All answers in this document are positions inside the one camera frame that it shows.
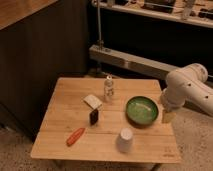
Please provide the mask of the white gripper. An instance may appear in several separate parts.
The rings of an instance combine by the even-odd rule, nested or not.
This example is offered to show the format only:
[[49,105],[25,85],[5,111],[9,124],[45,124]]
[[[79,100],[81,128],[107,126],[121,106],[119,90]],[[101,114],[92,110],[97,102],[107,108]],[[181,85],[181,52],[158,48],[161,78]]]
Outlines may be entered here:
[[160,101],[166,111],[162,115],[162,122],[164,124],[170,123],[176,116],[176,113],[172,112],[175,110],[175,106],[170,104],[163,96],[160,97]]

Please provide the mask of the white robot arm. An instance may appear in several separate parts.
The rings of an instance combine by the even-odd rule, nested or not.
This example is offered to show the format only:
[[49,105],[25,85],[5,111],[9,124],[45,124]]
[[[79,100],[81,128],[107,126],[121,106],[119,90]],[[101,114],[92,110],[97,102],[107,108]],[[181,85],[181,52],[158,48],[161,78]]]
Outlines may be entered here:
[[160,96],[164,107],[162,122],[170,123],[175,117],[175,111],[183,107],[186,101],[213,116],[213,88],[205,84],[207,78],[207,69],[199,63],[169,72],[165,79],[167,87]]

